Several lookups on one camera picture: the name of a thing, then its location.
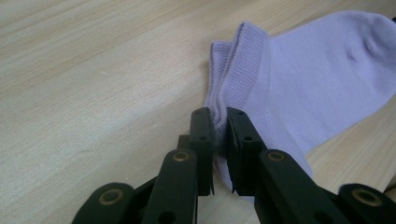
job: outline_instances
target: metal screw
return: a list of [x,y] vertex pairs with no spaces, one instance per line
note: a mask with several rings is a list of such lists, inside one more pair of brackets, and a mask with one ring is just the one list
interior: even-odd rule
[[111,205],[119,202],[122,197],[123,191],[121,189],[108,189],[100,195],[99,203],[101,205]]
[[378,207],[382,205],[382,200],[367,189],[353,189],[353,197],[361,203],[365,203],[372,207]]
[[283,161],[283,160],[285,160],[285,156],[282,153],[279,153],[279,152],[270,152],[270,153],[268,153],[268,158],[271,161]]
[[187,152],[178,152],[173,155],[174,161],[186,161],[189,157],[190,156]]

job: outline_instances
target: fabric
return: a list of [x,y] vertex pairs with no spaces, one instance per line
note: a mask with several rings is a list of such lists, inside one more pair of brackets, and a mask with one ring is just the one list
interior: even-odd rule
[[[346,11],[270,38],[246,21],[233,42],[211,46],[205,106],[224,138],[228,106],[245,111],[268,148],[305,159],[314,147],[372,115],[396,92],[396,24]],[[231,186],[224,151],[220,176]]]

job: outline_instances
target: black plastic part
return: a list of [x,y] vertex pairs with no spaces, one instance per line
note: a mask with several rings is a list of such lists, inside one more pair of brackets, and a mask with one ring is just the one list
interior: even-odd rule
[[350,223],[288,153],[265,150],[259,170],[283,223]]
[[197,159],[189,149],[166,154],[141,223],[196,223]]
[[282,223],[282,217],[276,209],[276,205],[271,198],[270,193],[261,181],[258,181],[258,190],[254,199],[254,209],[260,223],[278,224]]
[[97,189],[79,209],[73,224],[136,223],[134,189],[121,183],[111,183]]
[[157,177],[150,179],[148,182],[134,190],[134,200],[136,201],[137,210],[137,223],[142,221],[143,215],[146,212],[146,206],[149,202],[149,196],[151,195],[152,189]]
[[259,155],[267,147],[245,112],[230,107],[227,112],[227,165],[233,192],[254,196]]
[[327,197],[330,200],[332,200],[333,203],[337,202],[337,195],[336,194],[334,194],[334,193],[332,193],[332,192],[330,192],[330,191],[328,191],[328,190],[326,190],[326,189],[324,189],[324,188],[322,188],[320,186],[318,186],[318,188],[321,189],[321,191],[323,191],[327,195]]
[[396,204],[376,189],[362,184],[340,188],[337,204],[353,223],[395,223]]
[[[183,135],[180,136],[179,143],[183,138],[185,138]],[[189,149],[195,152],[198,158],[198,196],[207,196],[210,191],[214,193],[212,167],[216,144],[215,129],[209,108],[203,107],[191,113],[189,140]]]
[[177,141],[177,148],[190,148],[190,136],[189,135],[179,135]]

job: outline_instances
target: table surface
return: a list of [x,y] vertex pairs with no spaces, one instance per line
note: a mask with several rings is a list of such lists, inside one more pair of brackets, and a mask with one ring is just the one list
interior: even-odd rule
[[[213,40],[242,21],[281,34],[334,11],[396,16],[388,1],[1,1],[0,218],[70,223],[109,182],[138,187],[203,106]],[[333,192],[396,173],[396,97],[308,156]],[[199,223],[258,223],[215,176]]]

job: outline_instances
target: wood grain surface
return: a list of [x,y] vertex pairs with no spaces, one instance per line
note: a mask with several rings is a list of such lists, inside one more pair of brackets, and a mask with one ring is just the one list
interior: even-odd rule
[[[109,182],[138,187],[188,133],[210,43],[242,21],[270,35],[340,10],[396,16],[394,0],[0,1],[1,223],[70,223]],[[396,173],[396,98],[307,156],[336,192]],[[198,223],[258,223],[215,176]]]

